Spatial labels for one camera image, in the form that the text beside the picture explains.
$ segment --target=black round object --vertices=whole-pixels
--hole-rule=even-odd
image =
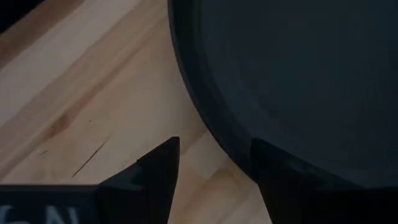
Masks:
[[[362,187],[398,185],[395,0],[170,0],[185,84],[251,175],[261,138]]]

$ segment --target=black object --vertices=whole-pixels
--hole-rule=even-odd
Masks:
[[[0,33],[28,14],[44,0],[0,0]]]
[[[398,186],[395,0],[169,0],[204,122],[247,174],[263,139],[365,188]]]
[[[0,223],[167,223],[179,156],[173,137],[99,185],[2,185]]]
[[[260,139],[253,173],[274,224],[398,223],[398,188],[364,189]]]

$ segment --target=light wood tabletop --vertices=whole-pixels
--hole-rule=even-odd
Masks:
[[[180,136],[170,223],[271,223],[191,102],[166,0],[46,0],[0,35],[0,105],[3,184],[97,184]]]

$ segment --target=wooden surface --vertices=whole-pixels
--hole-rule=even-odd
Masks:
[[[180,136],[170,223],[271,223],[192,105],[165,0],[47,0],[0,35],[0,105],[1,183],[98,183]]]

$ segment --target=black circular lid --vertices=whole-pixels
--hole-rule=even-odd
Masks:
[[[363,187],[398,185],[394,0],[173,0],[185,83],[250,174],[261,138]]]

